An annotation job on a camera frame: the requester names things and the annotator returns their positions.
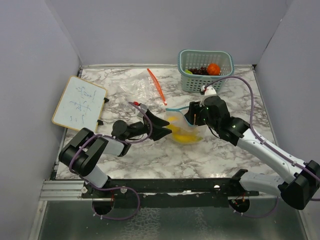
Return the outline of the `yellow fake lemon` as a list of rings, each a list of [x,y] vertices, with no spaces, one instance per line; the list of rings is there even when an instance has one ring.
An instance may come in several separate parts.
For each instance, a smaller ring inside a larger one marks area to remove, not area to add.
[[[179,127],[176,125],[179,118],[177,116],[169,116],[166,119],[169,122],[169,125],[166,126],[167,129],[171,130],[173,134],[177,133],[179,131]]]

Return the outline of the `yellow fake banana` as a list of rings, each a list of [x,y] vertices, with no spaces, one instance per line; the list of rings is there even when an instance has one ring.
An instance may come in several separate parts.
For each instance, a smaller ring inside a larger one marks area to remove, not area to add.
[[[175,142],[183,145],[192,145],[192,144],[201,142],[203,140],[202,137],[199,137],[197,135],[180,135],[180,134],[173,134],[172,139]]]

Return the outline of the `clear bag blue zipper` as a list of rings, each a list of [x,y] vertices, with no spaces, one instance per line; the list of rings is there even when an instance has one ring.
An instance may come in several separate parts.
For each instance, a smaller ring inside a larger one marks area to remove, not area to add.
[[[202,137],[204,139],[206,127],[205,126],[196,126],[191,125],[185,119],[185,114],[188,111],[188,106],[180,107],[180,108],[166,108],[164,119],[167,121],[169,116],[176,116],[178,117],[178,121],[176,125],[179,127],[179,131],[177,133],[171,133],[169,138],[172,139],[172,135],[196,135]]]

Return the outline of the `green fake ball fruit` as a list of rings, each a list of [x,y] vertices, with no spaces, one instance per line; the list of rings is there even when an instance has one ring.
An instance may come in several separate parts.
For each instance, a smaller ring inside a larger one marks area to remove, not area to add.
[[[189,70],[185,70],[185,73],[193,75],[193,73],[191,71],[189,71]]]

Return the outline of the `red fake grapes bunch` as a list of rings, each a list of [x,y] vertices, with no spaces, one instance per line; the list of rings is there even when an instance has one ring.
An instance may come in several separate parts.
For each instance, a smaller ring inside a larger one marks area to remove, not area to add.
[[[190,68],[188,70],[191,71],[193,75],[204,75],[204,76],[208,75],[208,71],[206,67]]]

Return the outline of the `clear bag red zipper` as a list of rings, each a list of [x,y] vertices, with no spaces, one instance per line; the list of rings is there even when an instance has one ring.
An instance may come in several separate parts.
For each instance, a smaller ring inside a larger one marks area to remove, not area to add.
[[[160,85],[149,69],[125,79],[115,81],[115,97],[122,102],[137,102],[148,107],[164,108],[167,106]]]

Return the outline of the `orange fake pumpkin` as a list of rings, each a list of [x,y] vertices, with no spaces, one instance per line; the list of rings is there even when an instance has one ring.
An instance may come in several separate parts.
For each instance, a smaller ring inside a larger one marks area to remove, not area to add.
[[[220,69],[219,65],[217,65],[216,63],[210,63],[207,66],[206,71],[207,71],[208,75],[210,75],[210,76],[219,76],[221,69]]]

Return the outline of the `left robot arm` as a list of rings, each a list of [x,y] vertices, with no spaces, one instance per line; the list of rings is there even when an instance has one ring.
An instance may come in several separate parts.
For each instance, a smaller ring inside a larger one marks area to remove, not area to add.
[[[69,167],[70,172],[91,183],[94,193],[103,198],[110,193],[111,186],[107,182],[109,176],[97,166],[101,155],[123,157],[133,143],[142,142],[133,138],[146,134],[147,139],[160,140],[172,133],[167,128],[169,124],[147,109],[142,111],[142,121],[128,124],[117,120],[112,126],[111,136],[94,134],[88,128],[82,128],[61,150],[58,160]]]

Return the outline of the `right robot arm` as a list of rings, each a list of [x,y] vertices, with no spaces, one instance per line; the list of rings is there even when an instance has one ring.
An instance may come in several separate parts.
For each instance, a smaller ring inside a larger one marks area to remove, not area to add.
[[[184,116],[192,125],[208,126],[220,139],[254,155],[278,174],[245,171],[229,184],[234,195],[246,191],[267,193],[282,198],[296,210],[303,210],[320,188],[319,163],[299,159],[262,137],[248,122],[231,116],[226,102],[219,96],[190,102]]]

